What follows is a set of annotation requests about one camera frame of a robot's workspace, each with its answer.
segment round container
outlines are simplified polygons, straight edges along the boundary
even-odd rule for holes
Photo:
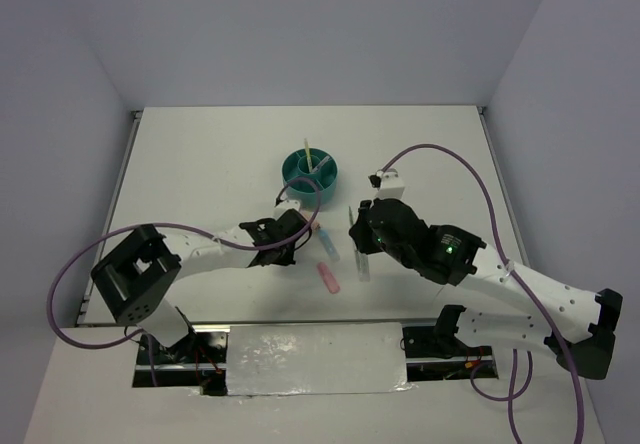
[[[311,162],[313,167],[324,159],[327,154],[321,149],[311,148]],[[282,180],[286,184],[294,177],[303,176],[313,180],[320,189],[320,197],[322,204],[326,204],[333,197],[336,189],[338,178],[338,166],[336,161],[331,158],[319,171],[310,173],[307,163],[307,154],[304,149],[299,149],[289,156],[282,163]],[[316,206],[316,196],[312,187],[306,182],[296,182],[287,188],[287,195],[291,199],[298,199],[307,209],[313,209]]]

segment yellow marker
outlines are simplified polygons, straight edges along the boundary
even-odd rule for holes
[[[307,164],[309,166],[309,174],[313,171],[313,162],[311,161],[311,151],[309,150],[309,142],[304,138],[304,152],[307,154]]]

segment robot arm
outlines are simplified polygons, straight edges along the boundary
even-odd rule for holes
[[[245,222],[216,238],[244,246],[274,244],[306,224],[298,201],[283,201],[274,218]],[[267,251],[246,251],[204,236],[170,232],[151,224],[132,231],[91,271],[91,277],[116,323],[136,325],[170,354],[188,353],[197,338],[184,315],[164,297],[176,281],[221,268],[294,264],[295,242]]]
[[[436,325],[440,339],[457,339],[469,347],[493,345],[564,356],[547,322],[511,276],[515,270],[549,311],[576,362],[578,373],[604,379],[615,343],[622,296],[567,286],[522,264],[505,268],[495,248],[455,226],[428,226],[400,199],[404,183],[394,170],[370,180],[373,201],[362,201],[349,230],[363,254],[385,252],[404,267],[437,284],[481,292],[523,312],[520,316],[486,315],[463,306],[445,306]]]

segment wall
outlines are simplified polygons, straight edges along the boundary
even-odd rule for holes
[[[54,274],[104,223],[128,136],[122,101],[59,0],[0,0],[0,441],[21,443],[54,337]],[[57,306],[72,322],[90,262]]]
[[[486,104],[540,0],[69,0],[130,106]]]
[[[639,49],[640,0],[544,0],[488,109],[533,264],[625,297],[589,386],[610,444],[637,440]]]

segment green container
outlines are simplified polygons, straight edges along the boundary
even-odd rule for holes
[[[313,167],[329,154],[321,149],[311,148],[311,162]],[[282,163],[282,180],[286,184],[295,177],[306,177],[316,183],[320,189],[320,197],[322,204],[326,204],[333,197],[336,190],[338,180],[338,166],[336,161],[331,158],[319,171],[310,173],[307,163],[307,154],[304,149],[299,149],[289,156]],[[287,188],[287,195],[291,199],[297,199],[302,202],[303,207],[314,209],[316,207],[316,196],[313,188],[306,182],[296,182]]]

